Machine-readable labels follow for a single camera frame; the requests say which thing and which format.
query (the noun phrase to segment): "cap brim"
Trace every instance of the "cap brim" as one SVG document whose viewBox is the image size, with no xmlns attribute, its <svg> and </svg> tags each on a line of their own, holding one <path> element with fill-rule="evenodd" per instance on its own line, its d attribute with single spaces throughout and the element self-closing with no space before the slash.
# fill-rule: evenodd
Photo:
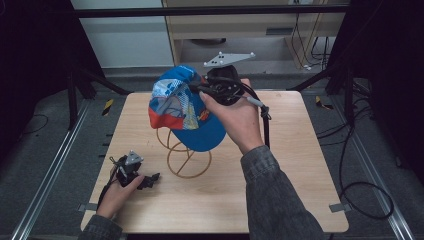
<svg viewBox="0 0 424 240">
<path fill-rule="evenodd" d="M 208 118 L 208 121 L 198 129 L 172 129 L 172 132 L 189 149 L 196 152 L 209 151 L 221 143 L 226 132 L 215 115 L 210 113 Z"/>
</svg>

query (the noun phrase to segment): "dark gray sleeve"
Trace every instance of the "dark gray sleeve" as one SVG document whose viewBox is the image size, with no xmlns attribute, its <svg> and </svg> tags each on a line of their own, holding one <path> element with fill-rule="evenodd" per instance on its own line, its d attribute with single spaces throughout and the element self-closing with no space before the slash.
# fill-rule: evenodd
<svg viewBox="0 0 424 240">
<path fill-rule="evenodd" d="M 122 228 L 112 220 L 94 215 L 78 236 L 78 240 L 118 240 L 121 233 Z"/>
<path fill-rule="evenodd" d="M 250 239 L 324 239 L 315 217 L 303 206 L 267 146 L 241 159 L 246 179 Z"/>
</svg>

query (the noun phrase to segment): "black horizontal bar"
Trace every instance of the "black horizontal bar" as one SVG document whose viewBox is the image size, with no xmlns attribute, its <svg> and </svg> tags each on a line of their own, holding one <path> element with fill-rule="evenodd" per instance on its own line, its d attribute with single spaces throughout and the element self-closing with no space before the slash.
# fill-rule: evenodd
<svg viewBox="0 0 424 240">
<path fill-rule="evenodd" d="M 331 5 L 263 5 L 263 6 L 216 6 L 216 7 L 166 7 L 166 8 L 125 8 L 125 9 L 81 9 L 55 11 L 55 14 L 78 18 L 110 17 L 152 17 L 190 15 L 235 15 L 235 14 L 277 14 L 277 13 L 337 13 L 346 12 L 348 4 Z"/>
</svg>

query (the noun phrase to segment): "tabletop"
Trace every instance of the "tabletop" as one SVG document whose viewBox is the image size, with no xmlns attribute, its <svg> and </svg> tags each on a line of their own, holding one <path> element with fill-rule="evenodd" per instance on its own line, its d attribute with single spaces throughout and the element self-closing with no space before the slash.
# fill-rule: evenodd
<svg viewBox="0 0 424 240">
<path fill-rule="evenodd" d="M 344 212 L 332 213 L 329 208 L 340 201 L 302 96 L 295 91 L 257 94 L 270 107 L 271 151 L 306 209 L 324 232 L 346 231 Z M 144 157 L 140 168 L 144 175 L 160 172 L 161 177 L 153 188 L 136 191 L 117 214 L 115 221 L 124 232 L 247 233 L 246 183 L 238 147 L 227 135 L 210 153 L 187 153 L 181 144 L 175 147 L 181 151 L 170 152 L 178 141 L 172 135 L 168 140 L 168 129 L 150 127 L 150 96 L 128 95 L 90 203 L 97 203 L 109 180 L 113 167 L 109 157 L 117 160 L 133 150 Z M 93 214 L 86 211 L 81 228 Z"/>
</svg>

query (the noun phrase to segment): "gray carpet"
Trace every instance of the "gray carpet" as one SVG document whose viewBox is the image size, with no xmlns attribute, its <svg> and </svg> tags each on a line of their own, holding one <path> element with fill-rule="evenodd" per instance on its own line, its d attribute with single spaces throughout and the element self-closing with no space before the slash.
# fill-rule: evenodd
<svg viewBox="0 0 424 240">
<path fill-rule="evenodd" d="M 240 71 L 240 75 L 251 78 L 255 89 L 285 89 L 306 80 L 310 74 L 312 73 L 303 72 L 303 70 L 297 74 L 295 72 L 261 74 Z M 110 80 L 127 90 L 151 91 L 154 79 L 134 77 Z M 322 81 L 314 87 L 318 89 L 324 83 L 325 81 Z M 107 146 L 104 144 L 109 143 L 109 134 L 113 133 L 125 102 L 125 96 L 120 96 L 98 84 L 94 85 L 98 92 L 97 96 L 94 100 L 84 100 L 90 101 L 87 118 L 32 229 L 33 236 L 76 236 L 80 232 L 79 225 L 83 214 L 76 209 L 80 203 L 86 203 L 90 198 L 103 161 L 103 157 L 99 155 L 104 155 L 107 151 Z M 342 123 L 337 111 L 317 107 L 315 96 L 304 95 L 303 97 L 317 133 Z M 108 99 L 114 99 L 114 103 L 109 115 L 102 116 L 101 113 Z M 358 109 L 366 106 L 366 102 L 358 103 Z M 69 121 L 66 91 L 40 101 L 35 114 L 47 116 L 47 124 L 39 131 L 22 136 L 21 141 L 8 156 L 10 164 L 2 169 L 0 174 L 0 236 L 9 235 L 15 229 L 66 134 Z M 35 116 L 28 124 L 26 131 L 37 130 L 45 124 L 45 120 L 43 116 Z M 424 221 L 422 221 L 424 219 L 422 210 L 424 187 L 412 171 L 396 167 L 395 156 L 373 120 L 372 112 L 366 112 L 357 121 L 355 131 L 366 146 L 368 154 L 415 238 L 424 239 Z M 346 134 L 347 131 L 341 131 L 320 140 L 320 143 L 343 141 Z M 345 185 L 358 180 L 367 181 L 351 143 L 350 141 L 347 146 L 344 158 L 343 182 Z M 278 143 L 273 143 L 273 147 L 278 147 Z M 322 146 L 322 150 L 336 188 L 340 191 L 338 165 L 342 144 Z M 349 197 L 366 212 L 382 214 L 373 190 L 359 187 L 349 191 Z M 348 212 L 347 217 L 350 224 L 349 230 L 336 234 L 334 239 L 397 239 L 387 220 L 373 220 L 356 210 Z"/>
</svg>

